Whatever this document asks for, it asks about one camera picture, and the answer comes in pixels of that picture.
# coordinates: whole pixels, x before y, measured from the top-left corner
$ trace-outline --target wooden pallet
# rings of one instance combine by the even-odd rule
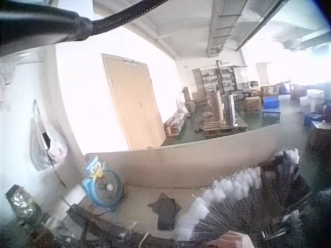
[[[230,127],[224,122],[206,120],[203,129],[204,135],[206,137],[218,137],[247,131],[248,126],[239,114],[236,114],[236,123],[238,124],[237,126]]]

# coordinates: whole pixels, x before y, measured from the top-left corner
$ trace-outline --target electric fan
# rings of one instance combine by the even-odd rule
[[[101,163],[98,156],[88,161],[85,173],[87,178],[82,183],[89,198],[98,206],[116,211],[125,196],[119,175],[107,169],[106,163]]]

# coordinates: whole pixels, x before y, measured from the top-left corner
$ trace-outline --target door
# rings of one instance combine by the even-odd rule
[[[105,54],[103,61],[130,149],[161,146],[166,134],[147,65]]]

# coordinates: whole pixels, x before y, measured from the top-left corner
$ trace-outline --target black hose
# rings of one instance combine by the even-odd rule
[[[102,34],[104,32],[120,27],[128,22],[131,22],[134,19],[141,17],[142,15],[159,7],[161,4],[164,4],[167,1],[168,0],[142,0],[135,5],[122,10],[121,12],[101,20],[93,21],[93,31],[91,36]]]

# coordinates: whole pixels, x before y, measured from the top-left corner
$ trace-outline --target black cable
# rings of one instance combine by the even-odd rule
[[[60,183],[61,183],[65,188],[67,188],[66,184],[62,181],[61,177],[58,175],[58,173],[57,173],[57,171],[56,171],[56,169],[55,169],[55,166],[54,166],[54,161],[53,161],[53,159],[51,158],[51,156],[48,154],[48,151],[46,151],[46,154],[47,154],[48,159],[50,160],[50,163],[51,163],[51,165],[52,165],[52,167],[53,167],[53,170],[54,170],[54,172],[55,172],[57,178],[59,179]]]
[[[92,35],[101,34],[117,27],[120,27],[134,19],[150,12],[151,10],[159,7],[168,0],[142,0],[131,7],[122,10],[116,14],[109,17],[103,18],[101,20],[93,21],[93,31]]]
[[[69,207],[71,208],[71,205],[69,204],[69,202],[67,202],[63,196],[60,197],[62,201],[64,201],[64,203]]]

